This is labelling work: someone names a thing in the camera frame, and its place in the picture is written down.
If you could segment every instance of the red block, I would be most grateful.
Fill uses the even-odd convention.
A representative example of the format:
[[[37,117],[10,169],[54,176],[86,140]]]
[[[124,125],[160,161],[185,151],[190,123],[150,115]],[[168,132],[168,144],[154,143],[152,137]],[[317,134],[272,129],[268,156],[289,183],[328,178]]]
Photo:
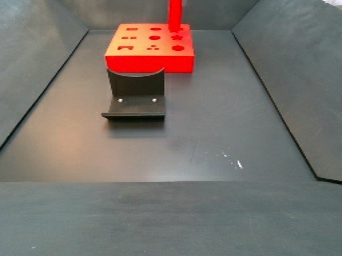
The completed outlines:
[[[190,25],[172,32],[169,24],[122,24],[106,52],[110,70],[125,73],[172,73],[194,70],[194,46]]]

